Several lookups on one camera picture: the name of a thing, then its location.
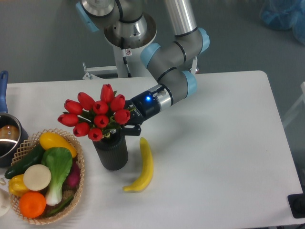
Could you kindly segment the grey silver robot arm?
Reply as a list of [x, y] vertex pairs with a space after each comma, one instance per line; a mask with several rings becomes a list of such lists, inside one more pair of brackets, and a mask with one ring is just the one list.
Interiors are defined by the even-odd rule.
[[87, 69], [87, 74], [111, 71], [120, 78], [152, 76], [157, 85], [131, 100], [112, 102], [109, 122], [98, 133], [110, 136], [139, 135], [141, 124], [192, 95], [196, 89], [195, 67], [179, 71], [178, 67], [197, 56], [210, 44], [206, 31], [196, 25], [188, 0], [165, 2], [175, 40], [167, 47], [154, 42], [156, 24], [143, 11], [141, 0], [81, 0], [76, 9], [91, 31], [103, 31], [115, 57], [114, 67]]

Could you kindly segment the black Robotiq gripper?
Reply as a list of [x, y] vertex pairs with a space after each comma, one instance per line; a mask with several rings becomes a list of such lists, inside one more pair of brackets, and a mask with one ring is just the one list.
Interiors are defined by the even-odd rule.
[[150, 91], [144, 91], [132, 99], [127, 100], [125, 102], [125, 108], [130, 108], [132, 110], [130, 111], [131, 117], [127, 124], [134, 126], [111, 129], [110, 134], [120, 132], [121, 135], [139, 136], [142, 131], [140, 125], [161, 111], [159, 102]]

